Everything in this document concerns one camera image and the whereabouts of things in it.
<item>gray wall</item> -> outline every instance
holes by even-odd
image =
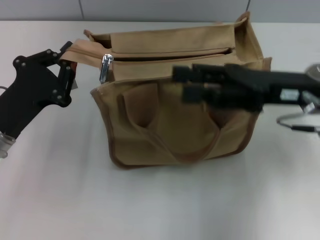
[[[248,0],[0,0],[0,20],[233,22]],[[320,0],[251,0],[253,22],[320,23]]]

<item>canvas tote bag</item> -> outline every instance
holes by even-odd
[[[169,30],[84,33],[61,59],[101,67],[114,61],[108,82],[93,89],[108,135],[109,154],[122,168],[192,164],[240,153],[249,143],[259,113],[183,104],[173,66],[244,65],[270,70],[250,23]]]

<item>metal joint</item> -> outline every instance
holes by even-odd
[[[0,132],[0,158],[5,159],[8,156],[8,150],[16,142],[11,136],[5,135]]]
[[[320,82],[320,64],[317,63],[309,66],[306,69],[305,74],[308,75],[313,80]]]

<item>white tabletop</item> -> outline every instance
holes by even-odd
[[[0,22],[0,85],[12,61],[94,33],[201,26],[154,22]],[[272,69],[320,62],[320,24],[255,23]],[[46,107],[0,163],[1,240],[319,240],[320,140],[276,124],[267,106],[244,152],[192,166],[121,170],[79,64],[67,108]]]

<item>zipper pull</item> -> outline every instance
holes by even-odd
[[[101,84],[104,84],[107,82],[109,66],[113,61],[114,61],[114,56],[110,54],[105,54],[103,56],[102,64],[101,64],[100,79],[99,79]]]

